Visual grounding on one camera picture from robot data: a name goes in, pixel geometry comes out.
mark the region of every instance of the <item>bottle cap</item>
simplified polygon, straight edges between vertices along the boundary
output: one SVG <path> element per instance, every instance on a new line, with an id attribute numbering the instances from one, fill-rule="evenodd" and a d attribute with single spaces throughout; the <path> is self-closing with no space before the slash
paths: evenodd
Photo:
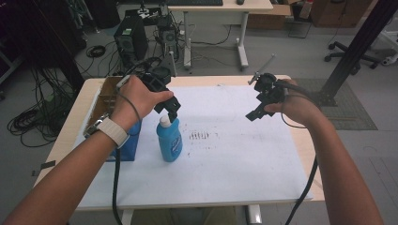
<path id="1" fill-rule="evenodd" d="M 172 125 L 172 123 L 170 123 L 170 119 L 169 119 L 169 115 L 164 115 L 161 117 L 161 127 L 162 128 L 168 128 Z"/>

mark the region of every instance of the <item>white table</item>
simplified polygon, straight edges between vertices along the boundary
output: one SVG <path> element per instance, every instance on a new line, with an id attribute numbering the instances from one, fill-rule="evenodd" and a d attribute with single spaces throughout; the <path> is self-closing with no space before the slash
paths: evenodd
<path id="1" fill-rule="evenodd" d="M 222 7 L 176 7 L 169 6 L 171 11 L 184 12 L 185 49 L 184 67 L 191 68 L 191 39 L 189 23 L 195 24 L 240 24 L 240 37 L 237 38 L 241 68 L 249 66 L 243 44 L 249 12 L 266 12 L 273 9 L 269 0 L 247 0 L 238 5 L 237 0 L 223 0 Z"/>
<path id="2" fill-rule="evenodd" d="M 161 116 L 153 112 L 146 117 L 136 160 L 121 163 L 118 207 L 131 213 L 138 208 L 293 203 L 314 160 L 311 139 L 303 130 L 291 136 L 279 116 L 246 119 L 259 104 L 257 93 L 247 85 L 250 78 L 174 78 L 169 88 L 182 105 L 181 156 L 173 163 L 162 161 L 155 132 Z M 82 138 L 84 120 L 103 82 L 85 82 L 47 161 L 58 163 Z M 114 168 L 111 162 L 103 165 L 77 210 L 112 208 Z M 50 169 L 43 170 L 38 181 Z M 319 176 L 311 192 L 313 200 L 324 200 Z"/>

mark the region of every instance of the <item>black pole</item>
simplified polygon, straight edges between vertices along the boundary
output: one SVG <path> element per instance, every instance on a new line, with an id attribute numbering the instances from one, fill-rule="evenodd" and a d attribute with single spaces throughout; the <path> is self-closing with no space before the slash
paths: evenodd
<path id="1" fill-rule="evenodd" d="M 398 8 L 397 0 L 378 0 L 368 19 L 355 35 L 347 51 L 315 97 L 319 105 L 330 105 L 333 98 Z"/>

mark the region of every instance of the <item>white surface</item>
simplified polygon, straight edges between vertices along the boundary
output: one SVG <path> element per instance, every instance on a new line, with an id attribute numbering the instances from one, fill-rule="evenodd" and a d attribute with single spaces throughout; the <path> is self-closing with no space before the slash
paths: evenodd
<path id="1" fill-rule="evenodd" d="M 245 117 L 260 103 L 252 86 L 172 90 L 181 103 L 181 155 L 175 162 L 163 161 L 156 134 L 161 115 L 152 112 L 144 119 L 135 161 L 121 163 L 120 208 L 294 202 L 299 197 L 307 178 L 287 125 L 278 114 L 253 122 Z M 79 135 L 76 143 L 83 139 Z M 111 207 L 114 171 L 113 162 L 104 163 L 78 209 Z"/>

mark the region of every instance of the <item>finger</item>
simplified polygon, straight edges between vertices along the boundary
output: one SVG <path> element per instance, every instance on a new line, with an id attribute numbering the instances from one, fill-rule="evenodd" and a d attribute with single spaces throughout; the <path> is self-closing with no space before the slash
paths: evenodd
<path id="1" fill-rule="evenodd" d="M 281 103 L 268 104 L 264 107 L 264 111 L 269 113 L 280 113 L 282 111 Z"/>
<path id="2" fill-rule="evenodd" d="M 155 100 L 157 102 L 166 101 L 174 96 L 174 93 L 172 91 L 162 91 L 154 94 L 155 94 Z"/>

